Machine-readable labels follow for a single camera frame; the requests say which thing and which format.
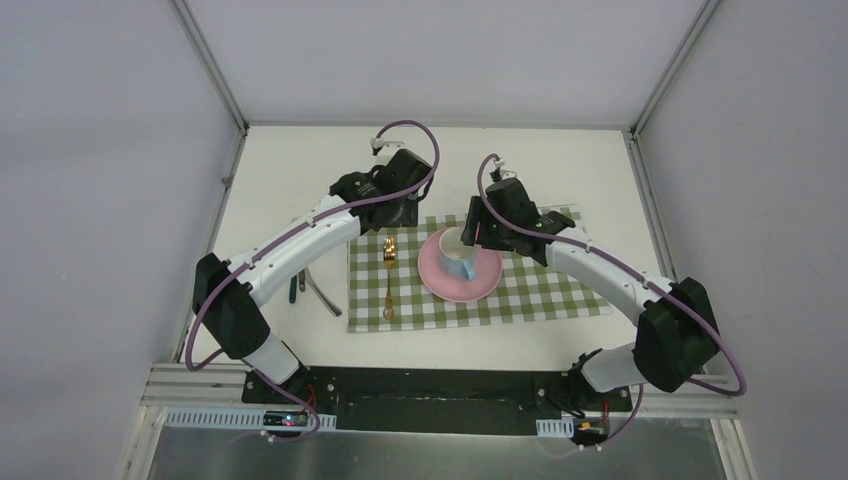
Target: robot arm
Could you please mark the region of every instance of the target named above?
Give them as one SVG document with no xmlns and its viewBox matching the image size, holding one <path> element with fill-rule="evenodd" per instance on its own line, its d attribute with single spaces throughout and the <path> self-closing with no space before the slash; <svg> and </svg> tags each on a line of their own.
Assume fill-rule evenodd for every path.
<svg viewBox="0 0 848 480">
<path fill-rule="evenodd" d="M 668 278 L 639 272 L 644 277 L 640 283 L 627 273 L 637 272 L 636 269 L 603 250 L 592 248 L 592 239 L 570 218 L 556 211 L 540 214 L 517 178 L 503 178 L 498 168 L 492 179 L 494 183 L 485 194 L 501 217 L 522 229 L 556 235 L 565 242 L 508 228 L 489 212 L 478 196 L 471 199 L 463 242 L 515 251 L 543 266 L 567 273 L 609 300 L 637 328 L 635 343 L 581 355 L 563 375 L 561 384 L 547 392 L 551 403 L 579 417 L 581 409 L 600 393 L 617 387 L 651 383 L 673 392 L 718 353 L 718 346 L 695 321 L 658 292 L 645 287 L 652 282 L 715 328 L 709 298 L 700 283 L 687 278 L 676 284 Z"/>
<path fill-rule="evenodd" d="M 244 360 L 276 384 L 288 380 L 302 365 L 271 332 L 259 307 L 293 275 L 334 247 L 370 230 L 417 223 L 417 204 L 423 198 L 417 194 L 344 208 L 351 202 L 376 199 L 413 187 L 432 169 L 399 142 L 375 147 L 375 156 L 377 165 L 371 171 L 342 176 L 317 205 L 265 242 L 226 260 L 210 253 L 197 263 L 192 302 L 196 314 L 213 290 L 242 270 L 220 290 L 202 318 L 227 356 Z M 254 261 L 258 252 L 264 254 Z M 249 268 L 230 270 L 230 266 L 243 265 Z"/>
</svg>

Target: metal frame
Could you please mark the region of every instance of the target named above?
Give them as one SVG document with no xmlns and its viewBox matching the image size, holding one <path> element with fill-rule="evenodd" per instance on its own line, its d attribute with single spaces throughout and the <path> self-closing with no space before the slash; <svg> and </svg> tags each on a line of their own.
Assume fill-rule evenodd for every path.
<svg viewBox="0 0 848 480">
<path fill-rule="evenodd" d="M 689 29 L 686 30 L 683 40 L 671 56 L 671 61 L 668 62 L 668 66 L 665 67 L 663 74 L 660 76 L 660 80 L 657 82 L 657 85 L 648 97 L 648 101 L 639 113 L 639 118 L 636 120 L 636 123 L 631 129 L 636 140 L 639 140 L 639 135 L 641 135 L 642 131 L 645 130 L 645 126 L 651 120 L 651 117 L 657 110 L 660 102 L 663 98 L 665 98 L 668 91 L 671 90 L 671 86 L 683 68 L 683 65 L 685 65 L 686 59 L 688 59 L 689 55 L 692 54 L 692 51 L 695 49 L 695 45 L 701 38 L 701 34 L 704 33 L 704 30 L 713 19 L 713 16 L 721 3 L 722 0 L 704 0 L 704 3 L 701 5 L 701 9 L 698 10 L 698 13 L 695 15 L 695 20 L 692 21 L 691 25 L 689 25 Z"/>
<path fill-rule="evenodd" d="M 630 166 L 633 169 L 633 177 L 636 179 L 639 199 L 642 200 L 642 211 L 645 212 L 645 218 L 648 221 L 648 231 L 651 234 L 651 242 L 654 244 L 654 253 L 657 256 L 660 273 L 677 280 L 677 271 L 674 268 L 671 249 L 668 245 L 662 211 L 654 194 L 651 176 L 642 158 L 639 142 L 633 138 L 630 132 L 623 131 L 622 135 L 624 135 L 624 144 L 627 146 L 627 153 L 630 156 Z"/>
<path fill-rule="evenodd" d="M 215 211 L 215 220 L 212 222 L 212 230 L 209 232 L 206 246 L 203 249 L 204 254 L 212 251 L 212 248 L 215 246 L 215 240 L 218 238 L 218 231 L 221 229 L 221 221 L 224 219 L 224 211 L 227 207 L 227 200 L 230 199 L 233 179 L 235 179 L 239 163 L 241 162 L 241 154 L 244 153 L 244 146 L 247 143 L 247 134 L 250 131 L 250 127 L 246 128 L 246 130 L 241 130 L 239 132 L 239 142 L 236 146 L 236 151 L 233 154 L 233 161 L 230 164 L 230 170 L 227 172 L 227 176 L 221 179 L 221 183 L 224 184 L 224 192 L 221 194 L 221 201 L 218 202 L 218 208 Z M 193 318 L 194 312 L 191 308 L 187 308 L 185 320 L 183 320 L 183 323 L 180 325 L 179 331 L 175 333 L 176 341 L 173 343 L 170 356 L 168 357 L 170 361 L 180 361 L 180 355 L 182 355 L 183 347 L 185 346 L 185 338 L 186 335 L 188 335 L 188 329 Z"/>
<path fill-rule="evenodd" d="M 206 37 L 203 36 L 203 32 L 200 30 L 200 26 L 197 24 L 197 20 L 195 20 L 187 0 L 169 0 L 168 3 L 171 4 L 174 16 L 180 22 L 180 26 L 183 27 L 183 31 L 194 49 L 195 55 L 197 55 L 197 60 L 209 76 L 212 88 L 215 89 L 215 93 L 218 94 L 221 102 L 227 107 L 227 111 L 230 117 L 232 117 L 236 128 L 244 133 L 248 127 L 247 120 L 245 120 L 244 114 L 242 114 L 241 108 L 239 108 L 238 102 L 236 102 L 236 97 L 233 95 L 233 91 L 230 90 L 230 86 L 224 78 L 221 67 L 218 66 L 215 55 L 212 54 L 212 50 L 206 42 Z"/>
<path fill-rule="evenodd" d="M 238 130 L 241 139 L 234 156 L 233 165 L 229 175 L 222 179 L 224 193 L 215 215 L 212 232 L 207 242 L 206 251 L 210 251 L 217 237 L 223 212 L 227 199 L 229 198 L 230 186 L 235 176 L 242 151 L 245 146 L 247 120 L 244 118 L 235 97 L 232 94 L 224 75 L 215 61 L 197 22 L 191 13 L 186 0 L 169 0 L 174 14 L 185 30 L 189 42 L 192 44 L 198 60 L 207 72 L 218 96 L 227 107 Z M 642 158 L 640 148 L 640 134 L 650 121 L 654 112 L 665 97 L 674 80 L 679 75 L 686 59 L 691 54 L 695 44 L 701 37 L 706 26 L 714 17 L 715 12 L 721 5 L 722 0 L 705 0 L 686 35 L 675 51 L 671 61 L 660 77 L 656 87 L 650 95 L 647 103 L 642 109 L 638 120 L 629 129 L 621 129 L 624 135 L 625 145 L 631 160 L 634 178 L 645 211 L 654 249 L 663 275 L 676 278 L 673 259 L 666 239 L 666 228 L 662 212 L 654 194 L 650 173 Z M 261 125 L 297 125 L 296 123 L 274 123 L 259 122 Z M 327 125 L 344 126 L 344 122 Z M 544 128 L 532 125 L 488 125 L 509 128 Z M 566 126 L 547 125 L 548 128 L 579 128 L 588 129 L 590 126 Z M 613 129 L 611 126 L 591 126 L 591 129 Z M 189 311 L 185 325 L 192 319 Z M 186 329 L 182 329 L 179 340 L 175 345 L 171 359 L 178 362 L 185 340 Z M 122 479 L 146 479 L 150 472 L 156 445 L 167 417 L 169 407 L 208 408 L 227 407 L 230 409 L 256 409 L 261 405 L 246 405 L 241 402 L 241 393 L 245 381 L 247 367 L 235 364 L 213 364 L 200 372 L 188 372 L 185 366 L 179 363 L 160 363 L 153 365 L 140 407 L 130 435 L 130 441 L 124 453 L 119 478 Z M 714 385 L 726 385 L 727 378 L 723 376 L 699 375 L 698 378 Z M 285 408 L 275 405 L 273 408 Z M 624 417 L 627 413 L 611 413 L 612 417 Z M 728 479 L 756 479 L 757 475 L 753 467 L 750 452 L 745 442 L 745 436 L 739 423 L 735 402 L 733 399 L 711 393 L 693 385 L 684 385 L 674 394 L 665 393 L 656 388 L 645 386 L 645 396 L 639 414 L 643 418 L 685 418 L 685 419 L 709 419 L 716 438 L 716 445 L 724 465 L 725 474 Z"/>
<path fill-rule="evenodd" d="M 575 124 L 575 123 L 527 123 L 527 122 L 430 122 L 424 121 L 430 128 L 509 128 L 516 130 L 627 130 L 630 125 L 615 124 Z M 377 121 L 273 121 L 251 120 L 252 127 L 377 127 L 385 126 L 386 122 Z"/>
</svg>

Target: green checkered cloth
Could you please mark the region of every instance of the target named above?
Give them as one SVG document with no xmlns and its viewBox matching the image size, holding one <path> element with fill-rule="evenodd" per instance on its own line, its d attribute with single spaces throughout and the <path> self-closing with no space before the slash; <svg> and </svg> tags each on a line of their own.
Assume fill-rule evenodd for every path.
<svg viewBox="0 0 848 480">
<path fill-rule="evenodd" d="M 553 208 L 582 227 L 576 205 L 542 210 Z M 610 312 L 603 297 L 577 280 L 509 252 L 501 252 L 503 275 L 486 298 L 454 303 L 430 293 L 418 275 L 418 252 L 434 233 L 464 222 L 465 215 L 426 217 L 418 227 L 386 228 L 379 234 L 371 232 L 350 242 L 348 331 L 389 332 L 523 323 Z M 383 241 L 388 236 L 397 240 L 397 258 L 392 267 L 395 316 L 391 320 L 383 318 L 386 296 Z"/>
</svg>

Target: white table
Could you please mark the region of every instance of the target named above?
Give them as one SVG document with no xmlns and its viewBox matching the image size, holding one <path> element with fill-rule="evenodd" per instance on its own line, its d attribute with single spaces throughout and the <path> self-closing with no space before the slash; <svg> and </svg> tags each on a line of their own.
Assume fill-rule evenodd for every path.
<svg viewBox="0 0 848 480">
<path fill-rule="evenodd" d="M 324 195 L 341 175 L 367 171 L 370 127 L 254 127 L 226 206 L 214 251 L 227 258 L 265 240 Z M 442 163 L 420 214 L 465 213 L 476 172 L 491 152 L 507 160 L 537 205 L 579 204 L 587 231 L 612 252 L 657 271 L 624 140 L 617 131 L 437 128 Z M 395 128 L 432 159 L 423 133 Z M 411 332 L 347 333 L 347 246 L 311 267 L 318 285 L 345 312 L 335 318 L 307 288 L 289 304 L 288 288 L 262 313 L 307 365 L 492 370 L 564 370 L 579 354 L 631 342 L 635 328 L 610 315 Z M 217 348 L 201 329 L 195 361 Z M 229 361 L 224 356 L 221 362 Z"/>
</svg>

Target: white wall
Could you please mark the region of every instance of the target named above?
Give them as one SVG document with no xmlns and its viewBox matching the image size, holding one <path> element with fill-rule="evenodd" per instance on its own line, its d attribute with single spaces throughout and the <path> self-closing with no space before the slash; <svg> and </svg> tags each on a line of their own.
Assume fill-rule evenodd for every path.
<svg viewBox="0 0 848 480">
<path fill-rule="evenodd" d="M 111 478 L 235 129 L 167 2 L 2 2 L 0 45 L 0 477 Z"/>
<path fill-rule="evenodd" d="M 848 3 L 727 1 L 644 134 L 678 274 L 750 377 L 760 478 L 848 467 Z"/>
<path fill-rule="evenodd" d="M 193 0 L 251 121 L 631 125 L 703 0 Z"/>
</svg>

